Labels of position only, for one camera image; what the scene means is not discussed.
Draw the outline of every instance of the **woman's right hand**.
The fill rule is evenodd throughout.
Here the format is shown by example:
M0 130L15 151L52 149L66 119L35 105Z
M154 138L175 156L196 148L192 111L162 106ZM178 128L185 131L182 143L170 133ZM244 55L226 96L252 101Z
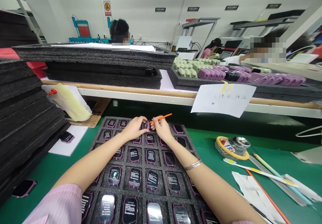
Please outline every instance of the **woman's right hand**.
M151 123L150 127L152 130L156 130L158 136L165 141L165 143L171 141L173 138L170 128L169 128L169 124L167 123L167 121L162 118L158 121L158 118L163 117L162 115L154 117L153 123Z

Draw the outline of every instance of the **ruler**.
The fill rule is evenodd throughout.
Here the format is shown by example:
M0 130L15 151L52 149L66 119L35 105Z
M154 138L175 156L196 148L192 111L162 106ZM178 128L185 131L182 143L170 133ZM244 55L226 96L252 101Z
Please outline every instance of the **ruler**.
M262 165L257 159L255 159L253 156L249 156L249 160L261 171L272 174L264 165ZM278 182L274 179L271 179L278 187L281 188L282 191L284 191L289 197L293 199L297 204L300 206L306 206L307 203L300 198L297 194L295 194L290 188L288 188L285 184Z

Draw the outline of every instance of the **green workbench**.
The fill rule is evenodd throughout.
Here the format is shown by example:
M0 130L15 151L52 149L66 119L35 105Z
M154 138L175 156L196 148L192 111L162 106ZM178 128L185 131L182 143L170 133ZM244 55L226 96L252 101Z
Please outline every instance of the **green workbench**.
M238 191L240 191L239 186L231 171L244 175L247 175L247 172L239 167L224 163L223 157L214 147L214 141L220 135L226 137L241 135L251 142L250 153L256 152L277 172L288 173L322 196L322 166L302 163L289 152L303 151L316 146L296 142L298 139L293 137L294 133L311 126L306 126L298 119L286 116L245 112L240 119L237 119L221 114L190 114L190 108L118 100L117 104L111 102L103 116L135 117L145 115L147 118L152 118L159 114L165 115L172 112L173 115L167 120L184 124L203 162ZM102 120L96 128L87 130L71 157L48 154L29 177L37 181L36 187L26 198L10 197L0 208L0 223L22 223L58 178L88 152L101 122ZM243 164L255 167L249 160ZM317 211L311 207L301 207L268 178L256 174L254 176L292 224L322 223L322 203L314 204Z

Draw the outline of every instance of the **orange stick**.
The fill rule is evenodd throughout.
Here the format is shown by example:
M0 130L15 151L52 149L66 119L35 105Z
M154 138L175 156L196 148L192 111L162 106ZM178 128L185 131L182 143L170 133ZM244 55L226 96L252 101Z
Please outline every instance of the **orange stick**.
M284 221L286 222L286 224L291 224L289 222L289 220L286 218L286 216L283 214L283 212L278 208L278 206L275 204L275 202L269 197L269 195L266 193L266 191L263 189L263 187L260 185L260 183L258 183L257 179L255 179L255 177L253 176L253 174L249 171L246 170L247 173L252 176L254 178L254 180L256 181L256 183L259 185L259 187L263 190L263 192L265 193L265 195L267 196L267 198L269 199L269 201L273 204L273 206L275 207L275 209L278 211L278 213L281 215L281 217L284 219Z
M165 117L168 117L168 116L170 116L170 115L172 115L172 113L167 114L167 115L165 115L165 116L163 116L163 117L158 118L158 121L159 121L160 119L165 118Z

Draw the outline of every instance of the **woman's left hand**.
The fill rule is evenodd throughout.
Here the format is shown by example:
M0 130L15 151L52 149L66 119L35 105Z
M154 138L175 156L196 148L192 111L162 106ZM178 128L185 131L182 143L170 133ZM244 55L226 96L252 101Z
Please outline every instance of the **woman's left hand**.
M146 117L140 116L133 118L125 127L125 129L120 133L123 135L124 139L127 141L133 140L146 132L150 132L150 130L142 129L140 127L143 123L146 123L148 120Z

